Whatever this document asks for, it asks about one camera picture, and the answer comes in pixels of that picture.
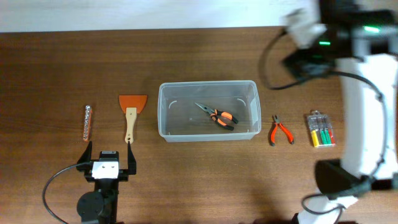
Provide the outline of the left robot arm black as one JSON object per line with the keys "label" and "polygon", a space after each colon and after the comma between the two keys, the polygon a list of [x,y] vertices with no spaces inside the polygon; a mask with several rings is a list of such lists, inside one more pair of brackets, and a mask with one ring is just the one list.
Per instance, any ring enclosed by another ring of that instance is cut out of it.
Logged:
{"label": "left robot arm black", "polygon": [[127,144],[127,169],[119,167],[118,151],[101,151],[98,159],[91,158],[92,142],[78,160],[77,170],[94,190],[83,194],[76,205],[82,223],[116,223],[119,183],[127,182],[137,172],[131,143]]}

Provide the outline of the screwdriver set clear case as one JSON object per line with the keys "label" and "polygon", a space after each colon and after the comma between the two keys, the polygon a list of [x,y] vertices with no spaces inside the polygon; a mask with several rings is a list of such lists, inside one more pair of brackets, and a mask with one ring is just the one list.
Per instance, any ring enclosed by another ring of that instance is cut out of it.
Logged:
{"label": "screwdriver set clear case", "polygon": [[333,126],[328,115],[313,110],[307,116],[307,124],[315,148],[335,146]]}

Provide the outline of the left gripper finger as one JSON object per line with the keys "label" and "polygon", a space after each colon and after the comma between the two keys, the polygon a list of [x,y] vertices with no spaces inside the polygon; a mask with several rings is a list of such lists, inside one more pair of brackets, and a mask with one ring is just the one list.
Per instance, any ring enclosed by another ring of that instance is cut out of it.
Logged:
{"label": "left gripper finger", "polygon": [[90,162],[91,161],[91,153],[92,153],[92,146],[93,143],[90,141],[85,149],[85,151],[83,152],[83,154],[80,156],[79,160],[78,160],[78,164],[82,164],[85,162]]}
{"label": "left gripper finger", "polygon": [[128,166],[128,170],[136,170],[137,169],[136,159],[132,152],[131,143],[129,141],[127,142],[127,166]]}

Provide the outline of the orange black long-nose pliers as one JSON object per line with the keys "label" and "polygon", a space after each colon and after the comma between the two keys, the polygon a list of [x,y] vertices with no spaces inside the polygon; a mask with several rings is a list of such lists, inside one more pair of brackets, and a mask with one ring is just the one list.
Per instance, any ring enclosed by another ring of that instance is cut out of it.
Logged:
{"label": "orange black long-nose pliers", "polygon": [[226,111],[221,111],[217,110],[214,108],[211,108],[207,105],[203,105],[201,103],[195,103],[199,108],[201,108],[203,111],[209,114],[210,118],[220,127],[227,129],[229,131],[233,131],[234,127],[229,125],[228,123],[225,122],[225,120],[229,120],[233,122],[234,124],[238,124],[239,121],[238,119],[233,116],[231,113],[226,112]]}

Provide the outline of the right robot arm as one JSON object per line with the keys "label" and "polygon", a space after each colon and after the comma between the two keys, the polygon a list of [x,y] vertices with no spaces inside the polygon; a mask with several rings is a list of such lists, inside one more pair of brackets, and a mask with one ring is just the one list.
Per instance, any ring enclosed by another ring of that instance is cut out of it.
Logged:
{"label": "right robot arm", "polygon": [[302,199],[293,223],[337,223],[343,211],[372,190],[397,188],[397,20],[390,9],[355,1],[320,1],[320,17],[297,9],[287,33],[304,50],[290,64],[302,80],[341,78],[345,149],[315,165],[317,191]]}

